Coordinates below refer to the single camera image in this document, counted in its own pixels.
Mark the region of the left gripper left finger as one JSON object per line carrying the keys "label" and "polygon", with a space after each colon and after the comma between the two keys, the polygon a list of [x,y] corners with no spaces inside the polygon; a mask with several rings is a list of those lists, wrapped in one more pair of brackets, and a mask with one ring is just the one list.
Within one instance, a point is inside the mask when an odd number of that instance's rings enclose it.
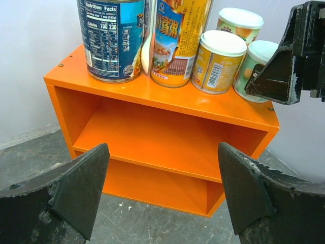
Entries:
{"label": "left gripper left finger", "polygon": [[72,161],[1,190],[1,243],[86,243],[109,165],[99,144]]}

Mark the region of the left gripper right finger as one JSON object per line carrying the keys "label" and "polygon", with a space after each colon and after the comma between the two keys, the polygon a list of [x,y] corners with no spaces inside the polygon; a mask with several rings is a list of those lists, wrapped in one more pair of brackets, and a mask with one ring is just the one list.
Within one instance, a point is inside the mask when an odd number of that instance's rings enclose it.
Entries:
{"label": "left gripper right finger", "polygon": [[218,146],[221,180],[241,243],[324,243],[324,185]]}

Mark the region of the orange shelf cabinet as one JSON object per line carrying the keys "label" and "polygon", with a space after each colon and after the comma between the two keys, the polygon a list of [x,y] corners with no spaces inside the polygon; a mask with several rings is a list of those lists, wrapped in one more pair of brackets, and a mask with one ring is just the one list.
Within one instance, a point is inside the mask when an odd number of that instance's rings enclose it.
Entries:
{"label": "orange shelf cabinet", "polygon": [[166,88],[144,74],[97,81],[82,46],[44,81],[71,157],[107,144],[105,194],[199,216],[212,216],[225,199],[219,143],[257,159],[280,129],[271,102],[245,101],[233,89]]}

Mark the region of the orange label can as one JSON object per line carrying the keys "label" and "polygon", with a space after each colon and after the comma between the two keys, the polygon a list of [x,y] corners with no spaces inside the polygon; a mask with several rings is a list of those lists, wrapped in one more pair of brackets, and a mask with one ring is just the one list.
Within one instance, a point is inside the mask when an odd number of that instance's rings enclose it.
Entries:
{"label": "orange label can", "polygon": [[242,38],[249,46],[254,42],[264,25],[263,18],[239,8],[223,8],[219,11],[216,30],[232,33]]}

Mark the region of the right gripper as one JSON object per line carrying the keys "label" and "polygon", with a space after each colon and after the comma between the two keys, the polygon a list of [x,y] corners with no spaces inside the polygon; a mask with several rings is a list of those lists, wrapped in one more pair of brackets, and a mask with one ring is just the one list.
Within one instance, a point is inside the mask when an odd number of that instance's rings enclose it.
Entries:
{"label": "right gripper", "polygon": [[324,101],[324,2],[292,7],[276,52],[248,81],[249,95],[284,105],[298,103],[301,91]]}

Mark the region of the green label can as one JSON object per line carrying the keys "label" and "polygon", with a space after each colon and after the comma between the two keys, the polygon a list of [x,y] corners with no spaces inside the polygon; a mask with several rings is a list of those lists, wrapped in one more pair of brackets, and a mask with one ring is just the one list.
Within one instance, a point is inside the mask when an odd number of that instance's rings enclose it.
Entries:
{"label": "green label can", "polygon": [[233,83],[235,92],[250,102],[264,103],[268,100],[248,95],[245,86],[254,79],[276,52],[278,44],[270,41],[256,40],[248,45],[247,54],[241,64]]}

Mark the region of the tall blue red can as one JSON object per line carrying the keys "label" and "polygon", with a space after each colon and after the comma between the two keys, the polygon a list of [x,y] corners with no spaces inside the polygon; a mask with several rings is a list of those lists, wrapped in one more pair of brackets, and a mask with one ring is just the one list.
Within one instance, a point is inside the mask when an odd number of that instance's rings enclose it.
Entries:
{"label": "tall blue red can", "polygon": [[150,76],[161,86],[185,86],[210,12],[209,0],[158,1]]}

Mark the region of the dark blue can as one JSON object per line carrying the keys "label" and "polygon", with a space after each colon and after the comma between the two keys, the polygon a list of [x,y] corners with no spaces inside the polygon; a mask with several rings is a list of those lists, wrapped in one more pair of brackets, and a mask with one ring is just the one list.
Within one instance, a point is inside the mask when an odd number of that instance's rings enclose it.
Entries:
{"label": "dark blue can", "polygon": [[77,1],[89,74],[126,83],[141,72],[143,1]]}

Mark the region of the white lid yellow can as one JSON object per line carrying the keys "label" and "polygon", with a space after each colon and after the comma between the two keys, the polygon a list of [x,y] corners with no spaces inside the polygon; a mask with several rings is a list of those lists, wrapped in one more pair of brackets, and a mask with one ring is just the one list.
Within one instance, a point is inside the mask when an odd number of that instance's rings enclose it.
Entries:
{"label": "white lid yellow can", "polygon": [[245,41],[235,34],[208,30],[201,35],[191,83],[212,95],[226,93],[247,51]]}

